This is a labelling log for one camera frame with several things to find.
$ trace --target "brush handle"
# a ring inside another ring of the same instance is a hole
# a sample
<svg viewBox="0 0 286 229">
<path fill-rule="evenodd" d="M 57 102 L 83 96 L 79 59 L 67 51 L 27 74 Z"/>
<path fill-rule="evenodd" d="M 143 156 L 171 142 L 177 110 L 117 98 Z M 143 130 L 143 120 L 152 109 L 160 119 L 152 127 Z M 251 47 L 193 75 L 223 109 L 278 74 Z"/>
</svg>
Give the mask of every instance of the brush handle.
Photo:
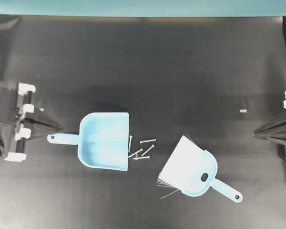
<svg viewBox="0 0 286 229">
<path fill-rule="evenodd" d="M 217 192 L 220 192 L 224 196 L 233 200 L 235 203 L 240 203 L 243 200 L 243 195 L 235 190 L 234 188 L 228 186 L 221 180 L 214 178 L 211 183 L 212 188 L 214 188 Z"/>
</svg>

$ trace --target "light blue dustpan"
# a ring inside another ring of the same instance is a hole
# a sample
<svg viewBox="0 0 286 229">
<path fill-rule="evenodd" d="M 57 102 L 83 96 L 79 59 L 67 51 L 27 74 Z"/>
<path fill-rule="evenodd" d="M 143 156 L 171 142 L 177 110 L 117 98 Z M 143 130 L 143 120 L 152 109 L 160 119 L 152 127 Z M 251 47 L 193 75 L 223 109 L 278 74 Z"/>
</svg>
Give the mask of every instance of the light blue dustpan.
<svg viewBox="0 0 286 229">
<path fill-rule="evenodd" d="M 48 141 L 78 145 L 78 158 L 87 167 L 127 171 L 128 127 L 128 113 L 91 113 L 82 119 L 79 135 L 48 135 Z"/>
</svg>

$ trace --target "light blue wall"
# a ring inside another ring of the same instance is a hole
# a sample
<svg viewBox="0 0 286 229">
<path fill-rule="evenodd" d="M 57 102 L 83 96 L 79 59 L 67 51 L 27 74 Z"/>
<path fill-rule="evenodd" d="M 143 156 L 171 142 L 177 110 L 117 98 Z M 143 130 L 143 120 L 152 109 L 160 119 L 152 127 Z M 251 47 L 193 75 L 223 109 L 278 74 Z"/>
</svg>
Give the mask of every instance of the light blue wall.
<svg viewBox="0 0 286 229">
<path fill-rule="evenodd" d="M 0 0 L 0 14 L 104 17 L 286 16 L 286 0 Z"/>
</svg>

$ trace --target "black mat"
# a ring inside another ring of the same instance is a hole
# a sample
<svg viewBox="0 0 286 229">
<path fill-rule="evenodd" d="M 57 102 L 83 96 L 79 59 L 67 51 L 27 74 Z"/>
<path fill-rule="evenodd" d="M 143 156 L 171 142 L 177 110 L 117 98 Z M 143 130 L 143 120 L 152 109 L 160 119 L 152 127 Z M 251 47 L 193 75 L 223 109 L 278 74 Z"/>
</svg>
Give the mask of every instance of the black mat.
<svg viewBox="0 0 286 229">
<path fill-rule="evenodd" d="M 0 79 L 36 85 L 35 104 L 70 133 L 88 113 L 127 111 L 133 150 L 158 140 L 128 172 L 31 140 L 26 161 L 0 160 L 0 228 L 286 229 L 286 162 L 252 137 L 283 109 L 282 18 L 17 20 L 0 17 Z M 214 154 L 242 203 L 211 188 L 160 200 L 170 190 L 155 181 L 183 133 Z"/>
</svg>

